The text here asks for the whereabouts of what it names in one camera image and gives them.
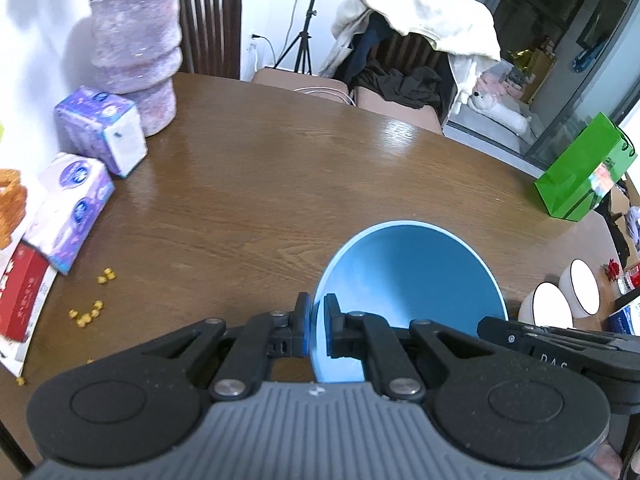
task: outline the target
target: chair backrest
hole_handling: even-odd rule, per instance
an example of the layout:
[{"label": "chair backrest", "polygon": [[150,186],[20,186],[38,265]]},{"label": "chair backrest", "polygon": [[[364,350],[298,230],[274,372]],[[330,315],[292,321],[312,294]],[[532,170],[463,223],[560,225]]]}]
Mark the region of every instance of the chair backrest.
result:
[{"label": "chair backrest", "polygon": [[181,72],[240,79],[242,0],[180,0]]},{"label": "chair backrest", "polygon": [[401,36],[395,32],[369,51],[369,59],[375,59],[389,71],[392,68],[408,74],[414,68],[430,66],[434,68],[441,52],[435,51],[431,43],[422,35],[409,33]]}]

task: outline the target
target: wooden table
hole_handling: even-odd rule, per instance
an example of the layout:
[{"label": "wooden table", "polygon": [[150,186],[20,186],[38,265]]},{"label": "wooden table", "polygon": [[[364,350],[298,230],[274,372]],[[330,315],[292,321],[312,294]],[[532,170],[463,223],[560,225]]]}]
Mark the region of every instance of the wooden table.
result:
[{"label": "wooden table", "polygon": [[[372,224],[419,219],[457,234],[516,308],[573,258],[594,270],[616,258],[596,213],[578,224],[550,218],[530,176],[453,140],[256,84],[178,74],[175,88],[175,121],[117,181],[71,273],[54,283],[28,385],[0,372],[0,417],[34,459],[24,409],[38,384],[205,317],[235,325],[290,309],[300,290],[314,292],[338,248]],[[118,278],[97,285],[105,267]],[[608,286],[602,296],[599,317],[610,309]],[[88,327],[67,317],[98,299],[104,310]],[[305,362],[279,373],[312,379]],[[0,478],[16,478],[0,460]]]}]

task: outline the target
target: green paper bag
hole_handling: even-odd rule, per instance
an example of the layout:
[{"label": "green paper bag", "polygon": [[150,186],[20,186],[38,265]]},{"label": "green paper bag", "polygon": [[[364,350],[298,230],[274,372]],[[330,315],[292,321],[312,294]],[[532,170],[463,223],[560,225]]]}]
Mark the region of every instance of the green paper bag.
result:
[{"label": "green paper bag", "polygon": [[551,216],[577,222],[611,191],[637,156],[625,133],[601,113],[536,187]]}]

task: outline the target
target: blue bowl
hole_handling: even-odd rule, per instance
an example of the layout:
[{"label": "blue bowl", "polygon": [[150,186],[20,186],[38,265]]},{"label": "blue bowl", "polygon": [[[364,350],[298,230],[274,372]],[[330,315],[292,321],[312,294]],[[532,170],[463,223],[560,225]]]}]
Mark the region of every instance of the blue bowl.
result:
[{"label": "blue bowl", "polygon": [[342,312],[372,312],[401,328],[412,319],[431,319],[476,336],[484,316],[507,319],[494,276],[462,240],[423,222],[374,225],[338,251],[316,291],[311,362],[322,383],[364,380],[360,361],[326,354],[322,308],[330,293]]}]

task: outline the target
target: textured planter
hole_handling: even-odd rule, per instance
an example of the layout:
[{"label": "textured planter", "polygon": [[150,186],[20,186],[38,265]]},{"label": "textured planter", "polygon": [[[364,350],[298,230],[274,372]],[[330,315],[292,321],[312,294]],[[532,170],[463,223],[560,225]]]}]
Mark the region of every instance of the textured planter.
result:
[{"label": "textured planter", "polygon": [[180,1],[91,0],[91,10],[97,85],[135,101],[145,135],[158,133],[175,117]]}]

